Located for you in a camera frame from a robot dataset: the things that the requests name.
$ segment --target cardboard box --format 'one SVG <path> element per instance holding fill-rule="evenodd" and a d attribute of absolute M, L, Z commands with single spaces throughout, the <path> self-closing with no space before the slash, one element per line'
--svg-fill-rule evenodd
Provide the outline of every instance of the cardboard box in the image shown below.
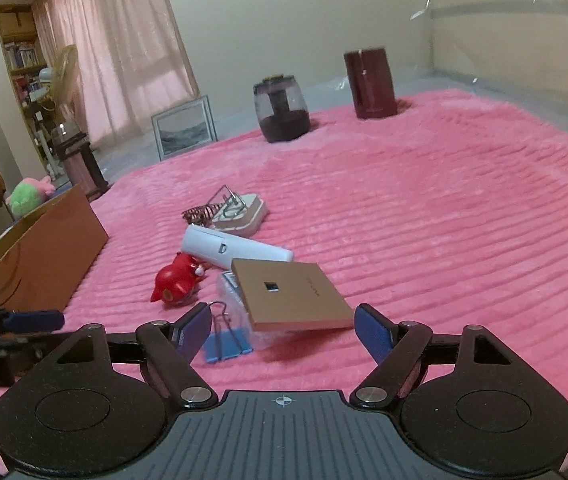
<path fill-rule="evenodd" d="M 108 238 L 79 187 L 49 200 L 0 238 L 0 306 L 64 310 Z"/>
<path fill-rule="evenodd" d="M 255 332 L 353 326 L 352 309 L 317 264 L 234 258 L 232 269 Z"/>

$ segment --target green plush toy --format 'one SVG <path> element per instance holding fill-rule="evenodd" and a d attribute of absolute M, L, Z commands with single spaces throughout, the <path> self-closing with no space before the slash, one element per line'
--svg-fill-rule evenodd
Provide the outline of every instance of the green plush toy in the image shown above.
<path fill-rule="evenodd" d="M 42 180 L 25 178 L 15 187 L 6 203 L 13 216 L 20 218 L 45 203 L 53 193 L 55 193 L 55 186 L 51 184 L 49 176 Z"/>

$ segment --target gray ribbed plate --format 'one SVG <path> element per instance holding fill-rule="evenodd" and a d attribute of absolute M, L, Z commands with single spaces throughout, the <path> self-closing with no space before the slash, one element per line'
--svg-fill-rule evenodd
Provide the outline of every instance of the gray ribbed plate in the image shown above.
<path fill-rule="evenodd" d="M 339 392 L 229 392 L 177 418 L 150 453 L 104 480 L 452 480 L 416 455 L 382 413 Z M 7 480 L 27 480 L 12 473 Z M 555 474 L 539 480 L 560 479 Z"/>

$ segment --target dark red cylinder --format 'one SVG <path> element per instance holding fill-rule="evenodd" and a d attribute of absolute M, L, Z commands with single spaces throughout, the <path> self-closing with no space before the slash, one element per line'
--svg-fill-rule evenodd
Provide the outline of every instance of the dark red cylinder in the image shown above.
<path fill-rule="evenodd" d="M 384 48 L 368 48 L 344 54 L 355 114 L 360 119 L 397 115 L 391 69 Z"/>

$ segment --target black lid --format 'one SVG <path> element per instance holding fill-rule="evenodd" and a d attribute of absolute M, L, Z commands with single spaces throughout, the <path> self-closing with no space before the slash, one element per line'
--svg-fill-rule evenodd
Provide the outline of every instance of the black lid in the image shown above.
<path fill-rule="evenodd" d="M 253 94 L 272 94 L 273 92 L 280 92 L 286 90 L 291 86 L 295 86 L 295 76 L 292 75 L 273 75 L 264 78 L 261 83 L 253 86 Z"/>

